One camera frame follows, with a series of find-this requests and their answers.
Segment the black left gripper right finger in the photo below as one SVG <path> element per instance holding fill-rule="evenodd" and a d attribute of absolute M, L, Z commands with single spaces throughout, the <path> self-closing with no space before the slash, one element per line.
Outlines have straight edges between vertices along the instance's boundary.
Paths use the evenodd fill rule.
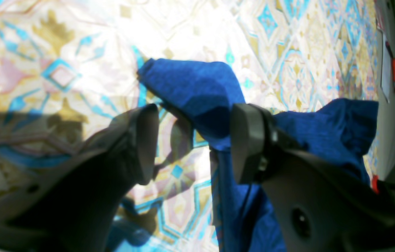
<path fill-rule="evenodd" d="M 308 153 L 264 108 L 233 106 L 231 154 L 235 181 L 271 201 L 289 252 L 395 252 L 395 205 Z"/>

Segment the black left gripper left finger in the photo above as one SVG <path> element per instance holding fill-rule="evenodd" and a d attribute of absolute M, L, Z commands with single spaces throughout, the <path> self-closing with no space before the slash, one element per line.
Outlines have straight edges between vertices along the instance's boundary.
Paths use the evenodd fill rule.
<path fill-rule="evenodd" d="M 85 150 L 0 199 L 0 250 L 103 252 L 122 198 L 154 178 L 157 105 L 120 117 Z"/>

